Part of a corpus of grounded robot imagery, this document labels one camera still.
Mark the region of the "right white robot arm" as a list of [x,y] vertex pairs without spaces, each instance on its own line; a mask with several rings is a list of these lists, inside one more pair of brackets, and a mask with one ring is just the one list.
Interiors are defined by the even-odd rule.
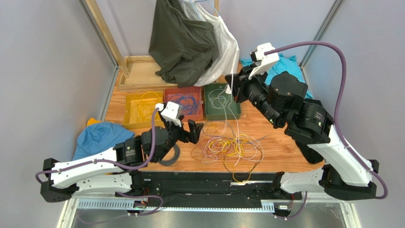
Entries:
[[278,172],[273,187],[287,193],[323,191],[339,200],[376,199],[372,171],[376,160],[357,160],[339,138],[332,116],[320,104],[305,99],[308,86],[284,71],[266,85],[266,73],[250,76],[252,67],[226,75],[235,102],[250,101],[273,125],[284,128],[297,145],[308,147],[327,164],[307,172]]

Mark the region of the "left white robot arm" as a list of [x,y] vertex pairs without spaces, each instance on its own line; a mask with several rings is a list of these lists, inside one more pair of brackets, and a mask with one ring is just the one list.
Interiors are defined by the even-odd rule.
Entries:
[[160,115],[164,127],[152,128],[132,139],[118,143],[99,154],[71,162],[44,160],[42,173],[47,181],[41,182],[40,194],[46,202],[54,203],[70,199],[74,193],[97,192],[98,183],[90,181],[108,173],[128,172],[132,184],[125,189],[143,190],[143,178],[139,169],[148,163],[161,162],[178,141],[197,144],[203,123],[188,120],[189,131],[183,127],[180,115],[175,118]]

